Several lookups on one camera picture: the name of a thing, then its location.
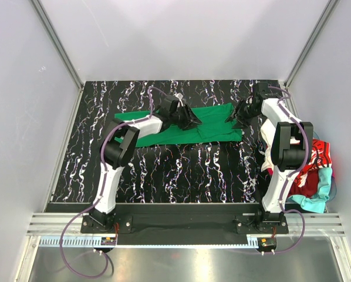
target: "black marble table surface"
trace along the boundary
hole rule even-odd
[[[99,141],[115,113],[149,109],[148,87],[182,93],[192,107],[237,104],[254,80],[167,80],[86,82],[51,203],[90,203],[99,184]],[[278,86],[277,81],[269,82]],[[153,91],[155,105],[161,95]],[[264,151],[253,119],[241,142],[162,145],[136,149],[124,169],[118,203],[256,202],[270,177],[261,172]]]

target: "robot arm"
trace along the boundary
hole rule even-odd
[[[228,120],[237,120],[234,128],[245,128],[255,116],[263,114],[276,128],[274,141],[271,148],[271,159],[274,163],[274,173],[268,187],[266,195],[262,199],[262,208],[265,214],[281,214],[281,204],[285,204],[290,188],[298,173],[298,169],[305,158],[305,142],[301,132],[296,126],[298,122],[303,127],[309,148],[312,144],[313,126],[310,122],[302,122],[295,117],[285,107],[284,102],[280,100],[277,94],[269,91],[266,82],[258,82],[253,87],[253,96],[249,103],[241,100]],[[296,144],[291,142],[292,139],[298,140]],[[311,150],[309,151],[308,162],[311,159]]]
[[[90,211],[90,218],[105,228],[109,229],[113,224],[114,209],[116,207],[116,193],[119,180],[123,169],[129,163],[134,155],[135,146],[139,138],[150,134],[162,132],[172,124],[178,125],[182,130],[187,130],[201,124],[201,121],[192,112],[187,104],[183,104],[182,95],[167,95],[157,108],[157,112],[152,116],[147,116],[145,121],[131,121],[131,125],[124,125],[117,130],[112,138],[106,144],[104,158],[106,161],[107,171],[101,162],[100,182],[97,190],[97,196],[94,200],[96,203]],[[104,133],[106,136],[119,124],[124,123],[120,119],[113,119]]]

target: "white wall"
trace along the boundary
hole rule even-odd
[[[0,281],[44,205],[77,89],[28,0],[0,0]]]
[[[300,118],[331,143],[339,212],[351,248],[351,0],[340,1],[291,85]]]
[[[284,80],[327,1],[41,0],[82,80]]]

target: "green cloth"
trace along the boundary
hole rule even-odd
[[[214,141],[241,141],[242,130],[232,129],[235,121],[225,123],[234,107],[231,103],[194,108],[193,112],[203,122],[196,128],[182,130],[177,125],[171,125],[167,130],[140,138],[136,148],[151,145],[170,145],[170,144],[195,144],[208,143]],[[118,113],[116,118],[121,120],[133,120],[143,118],[149,111]]]

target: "red cloth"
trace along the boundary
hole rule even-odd
[[[318,192],[318,170],[323,167],[331,167],[331,165],[332,160],[330,158],[329,143],[313,139],[311,160],[297,175],[288,197],[291,195],[313,196]]]
[[[318,192],[319,173],[317,170],[311,170],[307,174],[306,183],[302,187],[298,187],[294,182],[291,190],[289,191],[288,197],[292,195],[304,195],[307,198],[311,198]]]

